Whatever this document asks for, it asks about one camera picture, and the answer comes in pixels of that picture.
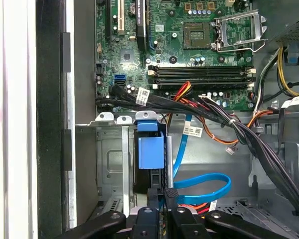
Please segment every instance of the green circuit board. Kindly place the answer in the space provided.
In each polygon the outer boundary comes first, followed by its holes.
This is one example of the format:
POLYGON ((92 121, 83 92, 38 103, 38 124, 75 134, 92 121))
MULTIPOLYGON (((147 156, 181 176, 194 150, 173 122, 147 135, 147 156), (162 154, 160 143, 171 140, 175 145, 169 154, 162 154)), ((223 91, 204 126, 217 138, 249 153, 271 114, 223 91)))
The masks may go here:
MULTIPOLYGON (((221 16, 238 13, 233 6, 225 6, 226 0, 181 1, 179 6, 175 5, 174 0, 147 1, 148 47, 146 51, 140 51, 136 41, 136 17, 133 14, 135 1, 110 1, 110 11, 106 10, 106 5, 96 4, 96 63, 102 64, 104 71, 103 75, 97 79, 101 81, 96 87, 97 96, 108 95, 108 88, 114 83, 114 76, 125 74, 126 82, 123 87, 127 90, 132 87, 131 94, 137 94, 138 87, 143 87, 151 90, 151 94, 172 97, 175 90, 153 89, 152 84, 149 83, 148 65, 194 66, 197 58, 203 58, 204 60, 198 65, 206 67, 253 65, 251 51, 220 54, 210 49, 210 43, 215 40, 210 22, 221 16), (118 15, 118 1, 124 3, 124 32, 113 29, 118 25, 113 21, 113 15, 118 15), (112 36, 110 40, 107 40, 106 28, 109 20, 113 21, 111 22, 112 36), (175 64, 170 62, 173 56, 177 58, 175 64)), ((227 27, 227 36, 229 42, 250 39, 250 20, 241 19, 230 22, 227 27)), ((244 89, 211 88, 197 90, 197 94, 217 93, 217 96, 212 96, 212 98, 219 101, 227 110, 250 111, 252 104, 250 104, 249 95, 252 90, 250 87, 244 89)), ((113 111, 123 112, 125 109, 115 108, 113 111)))

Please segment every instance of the motherboard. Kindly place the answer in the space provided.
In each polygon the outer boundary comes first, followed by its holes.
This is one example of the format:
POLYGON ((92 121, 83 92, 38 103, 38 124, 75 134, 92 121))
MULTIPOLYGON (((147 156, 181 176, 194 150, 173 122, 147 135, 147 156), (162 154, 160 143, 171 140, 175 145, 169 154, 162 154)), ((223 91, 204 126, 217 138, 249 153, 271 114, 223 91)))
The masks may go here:
MULTIPOLYGON (((196 95, 227 110, 252 110, 252 51, 245 45, 224 51, 215 46, 218 23, 250 10, 249 0, 96 0, 97 97, 109 97, 109 87, 118 84, 130 94, 142 87, 173 99, 190 81, 196 95)), ((228 45, 252 37, 250 18, 228 20, 225 27, 228 45)))

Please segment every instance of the blue plastic drive bracket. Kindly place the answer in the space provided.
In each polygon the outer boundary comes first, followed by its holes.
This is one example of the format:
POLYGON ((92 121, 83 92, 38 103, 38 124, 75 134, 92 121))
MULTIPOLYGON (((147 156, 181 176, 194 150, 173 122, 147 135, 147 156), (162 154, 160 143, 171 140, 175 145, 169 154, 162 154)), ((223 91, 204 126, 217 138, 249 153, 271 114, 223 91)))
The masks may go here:
MULTIPOLYGON (((157 132, 155 120, 138 121, 139 132, 157 132)), ((139 169, 164 168, 164 135, 158 137, 139 137, 139 169)))

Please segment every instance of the white label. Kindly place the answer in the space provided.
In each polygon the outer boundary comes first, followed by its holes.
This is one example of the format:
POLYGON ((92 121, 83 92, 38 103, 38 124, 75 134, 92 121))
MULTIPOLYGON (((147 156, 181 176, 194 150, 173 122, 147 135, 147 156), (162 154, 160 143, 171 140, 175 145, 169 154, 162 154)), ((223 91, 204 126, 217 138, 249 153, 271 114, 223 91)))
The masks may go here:
POLYGON ((183 134, 189 135, 189 136, 195 136, 201 138, 201 134, 203 133, 202 128, 193 127, 189 125, 185 125, 183 134))
POLYGON ((148 101, 149 95, 150 95, 149 90, 140 87, 138 96, 136 97, 136 104, 141 106, 146 106, 146 102, 148 101))
POLYGON ((164 32, 164 25, 156 24, 155 25, 155 31, 156 32, 164 32))
POLYGON ((226 152, 229 153, 230 155, 233 155, 235 153, 235 151, 233 151, 231 148, 227 148, 226 152))
POLYGON ((209 212, 214 211, 216 209, 216 206, 217 206, 217 200, 212 201, 210 203, 209 212))
POLYGON ((294 98, 291 100, 289 106, 296 106, 296 105, 299 105, 299 96, 294 97, 294 98))
POLYGON ((290 102, 291 102, 291 101, 285 101, 285 102, 283 103, 283 106, 281 106, 281 109, 283 109, 283 108, 288 108, 289 105, 290 105, 290 102))

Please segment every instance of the pci slot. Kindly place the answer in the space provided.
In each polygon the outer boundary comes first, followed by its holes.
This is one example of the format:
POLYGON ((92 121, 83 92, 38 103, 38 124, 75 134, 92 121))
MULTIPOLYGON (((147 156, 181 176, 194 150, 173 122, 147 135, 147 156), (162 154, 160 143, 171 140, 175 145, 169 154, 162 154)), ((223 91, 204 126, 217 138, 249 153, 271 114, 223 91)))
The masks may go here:
POLYGON ((124 0, 118 0, 118 33, 124 34, 124 0))
POLYGON ((106 22, 105 22, 105 34, 106 39, 110 43, 112 41, 112 0, 105 0, 105 12, 106 12, 106 22))

